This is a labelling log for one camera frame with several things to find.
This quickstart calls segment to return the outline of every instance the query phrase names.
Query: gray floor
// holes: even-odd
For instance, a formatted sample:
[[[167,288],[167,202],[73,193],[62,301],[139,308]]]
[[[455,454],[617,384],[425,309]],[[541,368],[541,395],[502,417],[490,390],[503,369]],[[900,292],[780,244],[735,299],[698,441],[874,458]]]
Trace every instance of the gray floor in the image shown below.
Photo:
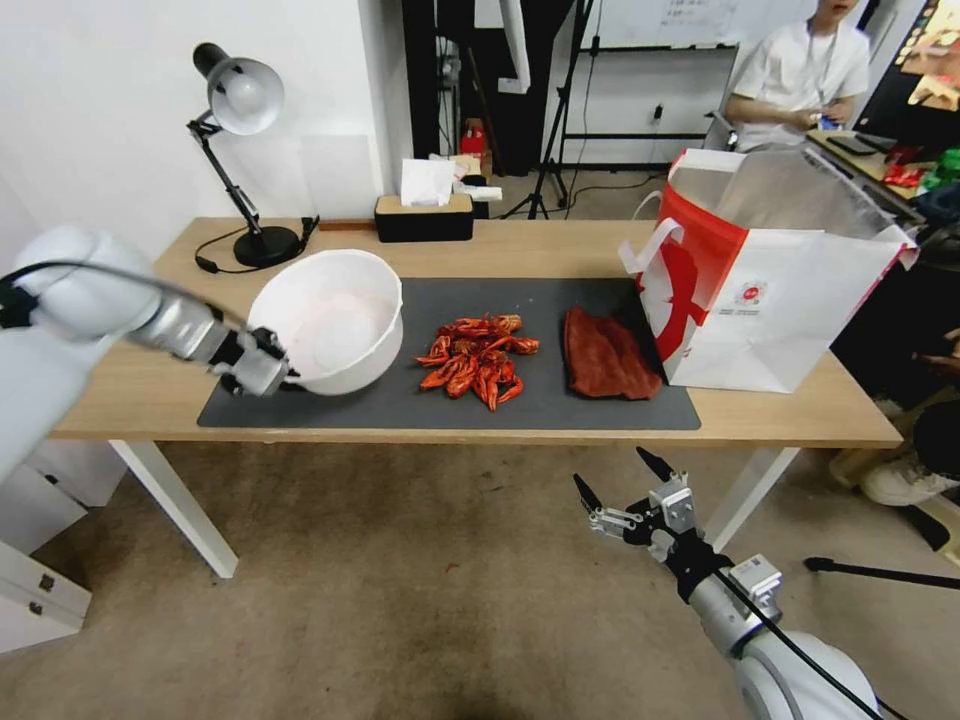
[[[571,216],[626,218],[640,199],[587,192]],[[5,720],[744,716],[669,575],[586,528],[570,474],[626,505],[653,484],[630,447],[163,449],[240,555],[237,576],[212,576],[128,477],[39,554],[94,599],[79,635],[0,658]],[[747,459],[665,455],[691,472],[702,517]],[[802,454],[728,552],[780,567],[784,626],[853,655],[892,705],[957,717],[956,596],[801,565],[960,575],[837,486],[828,457]]]

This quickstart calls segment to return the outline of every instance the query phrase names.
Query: logo on bag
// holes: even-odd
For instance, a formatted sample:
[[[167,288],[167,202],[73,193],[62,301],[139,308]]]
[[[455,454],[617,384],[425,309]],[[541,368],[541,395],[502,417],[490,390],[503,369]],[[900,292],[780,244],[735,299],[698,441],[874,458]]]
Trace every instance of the logo on bag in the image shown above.
[[[767,293],[767,284],[762,282],[746,283],[737,295],[737,305],[758,305]]]
[[[707,311],[693,300],[699,273],[689,251],[676,242],[665,242],[660,248],[660,257],[667,270],[673,295],[668,301],[671,305],[670,317],[657,336],[656,344],[660,357],[668,358],[683,344],[687,320],[692,319],[697,325],[703,325]],[[637,275],[636,283],[637,291],[642,293],[642,275]]]

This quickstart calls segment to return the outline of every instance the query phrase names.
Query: robotic arm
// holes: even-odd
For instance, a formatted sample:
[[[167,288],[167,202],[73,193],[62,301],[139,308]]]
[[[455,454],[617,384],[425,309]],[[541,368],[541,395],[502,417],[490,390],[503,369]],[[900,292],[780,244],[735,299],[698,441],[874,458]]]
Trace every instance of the robotic arm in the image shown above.
[[[51,230],[0,279],[0,327],[43,325],[73,342],[126,337],[208,365],[234,393],[270,395],[291,373],[276,336],[224,323],[224,312],[155,279],[149,261],[111,235]]]
[[[0,332],[0,383],[17,413],[0,423],[0,481],[56,427],[120,338],[204,364],[234,394],[270,395],[296,375],[273,333],[238,317],[227,325],[225,311],[157,280],[145,256],[108,233],[55,228],[16,267],[0,278],[0,330],[38,326],[67,342],[44,337],[31,350],[29,338]],[[69,357],[76,349],[85,362]]]
[[[580,501],[595,532],[643,545],[677,579],[681,599],[707,638],[734,666],[757,720],[881,718],[860,668],[840,650],[777,627],[782,576],[763,555],[734,565],[703,540],[687,476],[643,448],[637,452],[663,484],[626,509],[604,507],[579,475]]]

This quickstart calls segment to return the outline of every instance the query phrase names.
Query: white t-shirt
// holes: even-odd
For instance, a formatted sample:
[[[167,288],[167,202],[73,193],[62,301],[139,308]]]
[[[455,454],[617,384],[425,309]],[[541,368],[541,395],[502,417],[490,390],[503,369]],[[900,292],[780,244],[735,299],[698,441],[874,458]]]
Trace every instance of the white t-shirt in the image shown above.
[[[784,110],[820,109],[866,92],[869,83],[870,44],[863,33],[841,25],[834,35],[811,36],[804,22],[775,30],[760,43],[733,92]],[[803,133],[787,125],[745,123],[737,149],[802,140]]]

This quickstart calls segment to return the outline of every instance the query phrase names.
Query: white table leg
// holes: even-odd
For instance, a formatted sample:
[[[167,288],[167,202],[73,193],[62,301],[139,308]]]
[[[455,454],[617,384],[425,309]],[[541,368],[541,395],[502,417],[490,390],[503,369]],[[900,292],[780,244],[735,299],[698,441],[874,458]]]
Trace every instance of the white table leg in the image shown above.
[[[222,578],[233,577],[237,556],[210,522],[196,498],[167,462],[155,443],[111,440],[110,445],[181,532]]]
[[[800,448],[760,448],[750,457],[704,528],[706,540],[716,552],[722,551],[730,542],[798,452]]]

